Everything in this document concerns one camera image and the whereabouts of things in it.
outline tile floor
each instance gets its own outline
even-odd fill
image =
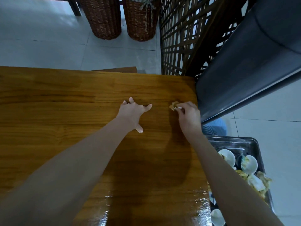
[[[72,70],[136,66],[161,74],[160,39],[132,40],[122,19],[115,40],[96,38],[67,2],[0,0],[0,65]],[[301,80],[224,116],[229,136],[258,140],[275,211],[286,226],[301,225]]]

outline gingham cloth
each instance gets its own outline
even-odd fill
[[[148,6],[150,6],[150,14],[151,14],[151,26],[153,27],[153,9],[156,9],[156,7],[153,6],[152,1],[154,0],[132,0],[132,1],[136,1],[136,2],[141,2],[142,5],[140,7],[140,10],[142,10],[145,7],[145,31],[146,31],[146,27],[147,27],[147,17],[148,17]]]

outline wicker basket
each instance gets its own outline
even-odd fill
[[[147,41],[154,37],[156,34],[156,26],[159,18],[161,0],[154,0],[152,2],[156,9],[153,9],[153,26],[151,24],[151,8],[148,6],[140,10],[143,3],[132,0],[122,0],[124,15],[126,17],[126,26],[128,35],[137,41]]]
[[[79,1],[96,37],[110,40],[121,34],[119,0]]]

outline person's right arm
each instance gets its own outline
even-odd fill
[[[209,143],[201,129],[201,116],[192,102],[178,104],[179,123],[194,148],[210,188],[229,226],[283,226],[261,197],[245,182]]]

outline wooden table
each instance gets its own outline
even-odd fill
[[[121,142],[73,225],[211,225],[205,174],[169,109],[196,103],[192,78],[0,67],[0,92],[0,198],[132,96],[153,104],[144,133]]]

